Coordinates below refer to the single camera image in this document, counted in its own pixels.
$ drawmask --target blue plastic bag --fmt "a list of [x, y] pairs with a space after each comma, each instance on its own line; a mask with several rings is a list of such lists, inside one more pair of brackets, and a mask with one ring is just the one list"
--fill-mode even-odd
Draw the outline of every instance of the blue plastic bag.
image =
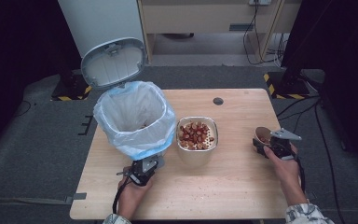
[[94, 118], [109, 143], [133, 161], [164, 151], [173, 140], [175, 114], [152, 82], [127, 82], [101, 95]]

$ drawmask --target wooden table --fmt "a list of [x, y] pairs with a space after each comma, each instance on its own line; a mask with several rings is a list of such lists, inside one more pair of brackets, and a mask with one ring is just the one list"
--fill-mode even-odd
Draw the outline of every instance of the wooden table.
[[[261, 89], [165, 90], [177, 120], [205, 116], [217, 125], [219, 143], [211, 161], [186, 168], [173, 141], [156, 170], [154, 186], [134, 219], [262, 219], [283, 218], [286, 201], [269, 160], [255, 153], [255, 128], [280, 128], [269, 96]], [[213, 98], [224, 103], [215, 105]], [[131, 161], [108, 144], [98, 127], [74, 200], [72, 219], [105, 219], [112, 213], [117, 176]]]

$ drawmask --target human hand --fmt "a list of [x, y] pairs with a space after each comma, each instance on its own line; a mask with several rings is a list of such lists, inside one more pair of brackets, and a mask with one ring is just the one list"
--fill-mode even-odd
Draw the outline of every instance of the human hand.
[[[298, 152], [298, 149], [294, 145], [291, 144], [291, 147], [295, 153]], [[298, 180], [298, 163], [295, 160], [281, 160], [269, 147], [264, 147], [264, 151], [269, 160], [274, 164], [275, 173], [281, 181], [281, 188], [288, 205], [307, 203], [308, 200]]]
[[[123, 169], [124, 173], [128, 171], [130, 167], [125, 167]], [[123, 189], [118, 198], [118, 211], [117, 214], [126, 218], [127, 220], [131, 220], [133, 215], [135, 214], [136, 209], [141, 203], [142, 199], [146, 195], [146, 193], [153, 186], [153, 176], [149, 179], [147, 184], [143, 187], [135, 185], [133, 182], [127, 184], [127, 186]], [[123, 176], [123, 179], [118, 182], [118, 189], [125, 184], [127, 177]]]
[[[292, 150], [297, 154], [298, 149], [291, 144]], [[298, 183], [299, 167], [295, 160], [284, 161], [278, 158], [269, 148], [264, 147], [267, 157], [272, 161], [275, 167], [275, 173], [282, 182]]]

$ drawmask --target sleeve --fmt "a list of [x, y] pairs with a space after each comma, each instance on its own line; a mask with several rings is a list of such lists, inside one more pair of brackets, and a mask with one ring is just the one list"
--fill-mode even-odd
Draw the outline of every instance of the sleeve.
[[328, 217], [324, 217], [319, 207], [312, 203], [300, 203], [286, 209], [286, 223], [325, 223], [334, 224]]
[[126, 218], [116, 214], [110, 214], [103, 222], [103, 224], [131, 224]]

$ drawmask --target black curtain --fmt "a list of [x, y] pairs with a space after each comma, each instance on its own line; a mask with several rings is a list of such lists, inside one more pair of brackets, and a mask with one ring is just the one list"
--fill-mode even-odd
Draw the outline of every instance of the black curtain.
[[0, 1], [0, 134], [27, 85], [80, 61], [58, 1]]

